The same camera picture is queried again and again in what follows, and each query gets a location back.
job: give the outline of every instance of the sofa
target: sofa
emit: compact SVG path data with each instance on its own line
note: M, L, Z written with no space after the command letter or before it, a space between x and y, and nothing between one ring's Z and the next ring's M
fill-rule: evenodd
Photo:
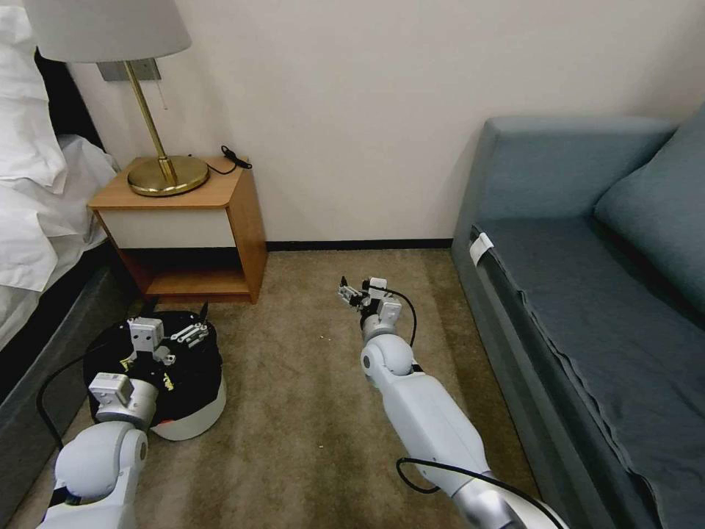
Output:
M703 110L482 130L452 256L541 495L573 529L705 527L701 151Z

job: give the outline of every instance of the dark headboard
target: dark headboard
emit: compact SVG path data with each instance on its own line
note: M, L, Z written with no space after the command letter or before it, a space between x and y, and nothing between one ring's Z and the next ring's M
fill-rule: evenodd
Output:
M46 92L49 94L49 115L54 132L57 134L78 134L93 145L103 148L98 131L88 114L86 104L76 83L68 73L63 62L45 59L35 54L35 62L44 78Z

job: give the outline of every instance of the brass lamp base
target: brass lamp base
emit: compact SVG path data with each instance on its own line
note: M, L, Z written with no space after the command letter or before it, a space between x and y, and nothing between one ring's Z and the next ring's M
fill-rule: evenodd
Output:
M127 175L130 188L138 195L170 196L187 192L205 184L208 180L208 165L190 156L169 156L176 184L167 182L157 158L150 158L132 169Z

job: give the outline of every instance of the wooden nightstand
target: wooden nightstand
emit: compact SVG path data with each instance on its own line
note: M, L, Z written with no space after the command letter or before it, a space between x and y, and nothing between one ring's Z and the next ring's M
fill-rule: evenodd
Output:
M183 195L137 195L127 185L134 160L88 206L142 295L174 300L257 301L267 261L264 228L252 171L211 171ZM226 158L205 159L226 171Z

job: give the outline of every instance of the lamp pull chain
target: lamp pull chain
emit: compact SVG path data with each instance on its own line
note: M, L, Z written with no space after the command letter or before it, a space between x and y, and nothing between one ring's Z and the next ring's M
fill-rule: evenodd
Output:
M169 107L167 106L167 101L164 99L164 93L162 92L162 81L159 79L159 76L156 73L156 62L149 61L149 68L152 70L152 77L154 78L154 82L156 83L156 89L159 91L159 97L162 100L162 108L164 110L169 110Z

